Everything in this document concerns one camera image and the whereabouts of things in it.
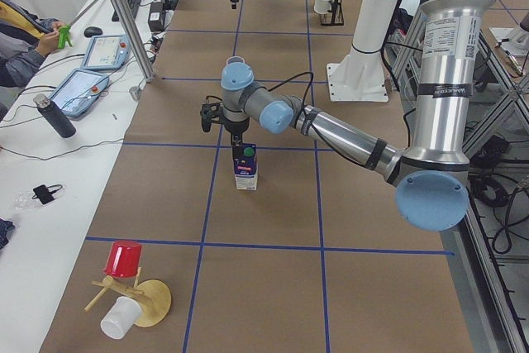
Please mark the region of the person grey sleeve forearm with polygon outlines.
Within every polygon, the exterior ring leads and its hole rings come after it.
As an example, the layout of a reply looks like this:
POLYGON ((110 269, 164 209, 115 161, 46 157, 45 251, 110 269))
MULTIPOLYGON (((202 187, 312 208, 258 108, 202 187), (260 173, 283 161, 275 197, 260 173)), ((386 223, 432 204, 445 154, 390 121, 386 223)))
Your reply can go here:
POLYGON ((35 48, 22 52, 1 48, 1 86, 25 87, 44 61, 45 57, 35 48))

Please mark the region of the person hand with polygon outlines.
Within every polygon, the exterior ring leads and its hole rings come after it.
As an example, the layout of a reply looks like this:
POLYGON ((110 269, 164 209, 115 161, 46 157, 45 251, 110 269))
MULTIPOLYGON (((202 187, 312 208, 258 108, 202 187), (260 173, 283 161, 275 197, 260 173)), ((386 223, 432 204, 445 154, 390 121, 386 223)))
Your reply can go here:
POLYGON ((53 21, 51 28, 52 32, 44 34, 36 46, 36 51, 43 57, 48 56, 58 49, 60 28, 65 26, 62 21, 53 21))

